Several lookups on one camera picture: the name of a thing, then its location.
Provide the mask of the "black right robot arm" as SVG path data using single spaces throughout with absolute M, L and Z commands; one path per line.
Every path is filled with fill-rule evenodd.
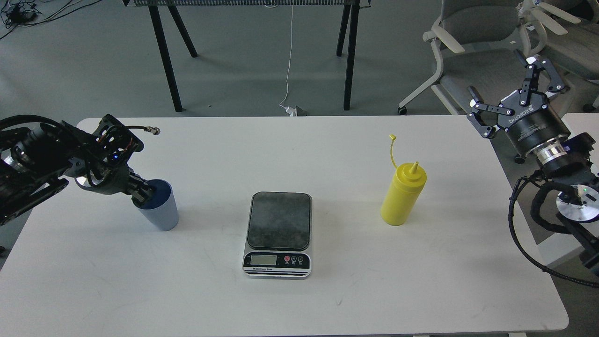
M 522 190 L 533 184 L 537 192 L 531 201 L 530 216 L 535 224 L 553 232 L 573 236 L 583 247 L 582 265 L 598 273 L 598 238 L 585 225 L 598 220 L 598 175 L 592 172 L 590 154 L 595 140 L 586 132 L 571 136 L 561 117 L 550 108 L 550 99 L 566 90 L 561 76 L 548 59 L 524 57 L 515 50 L 526 68 L 520 88 L 497 105 L 487 104 L 475 87 L 469 86 L 472 99 L 467 119 L 484 139 L 505 132 L 518 156 L 532 156 L 539 169 L 520 177 L 513 187 L 508 207 L 508 226 L 516 247 L 541 271 L 591 288 L 597 282 L 558 273 L 536 261 L 522 247 L 513 217 Z

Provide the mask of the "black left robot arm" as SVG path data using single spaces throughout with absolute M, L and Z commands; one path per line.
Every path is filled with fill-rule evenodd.
M 128 164 L 144 148 L 135 129 L 159 134 L 156 127 L 125 125 L 109 114 L 92 133 L 38 115 L 2 119 L 1 224 L 64 190 L 69 178 L 83 190 L 128 195 L 139 208 L 156 205 L 161 197 L 158 185 Z

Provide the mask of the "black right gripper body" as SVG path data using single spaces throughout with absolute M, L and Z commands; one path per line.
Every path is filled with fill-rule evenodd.
M 515 90 L 500 102 L 513 114 L 498 118 L 498 125 L 507 129 L 507 137 L 520 156 L 528 156 L 533 148 L 547 141 L 562 141 L 571 135 L 569 128 L 548 106 L 546 94 L 533 91 L 529 105 L 520 105 L 521 102 L 520 93 Z

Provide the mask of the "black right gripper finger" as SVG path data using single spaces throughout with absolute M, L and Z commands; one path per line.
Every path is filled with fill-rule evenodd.
M 526 74 L 519 89 L 518 103 L 522 107 L 548 107 L 549 98 L 564 91 L 564 82 L 554 64 L 549 59 L 525 58 L 522 51 L 513 52 L 526 68 Z M 539 90 L 541 74 L 546 73 L 548 84 L 545 91 Z
M 511 117 L 513 115 L 513 109 L 508 109 L 502 104 L 486 104 L 474 86 L 468 86 L 467 90 L 471 95 L 471 101 L 469 103 L 470 112 L 467 113 L 467 119 L 471 122 L 481 137 L 484 139 L 494 138 L 498 130 L 505 128 L 505 126 L 499 126 L 497 124 L 499 117 Z M 488 117 L 490 114 L 493 114 L 496 117 L 496 124 L 494 125 L 490 125 L 485 122 L 484 117 Z

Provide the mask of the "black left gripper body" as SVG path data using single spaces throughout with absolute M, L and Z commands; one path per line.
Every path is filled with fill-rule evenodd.
M 125 125 L 110 114 L 101 119 L 90 142 L 86 143 L 83 171 L 75 177 L 81 189 L 103 195 L 128 195 L 129 171 L 133 171 L 128 161 L 144 148 L 133 130 L 143 130 L 154 136 L 161 132 L 154 126 Z

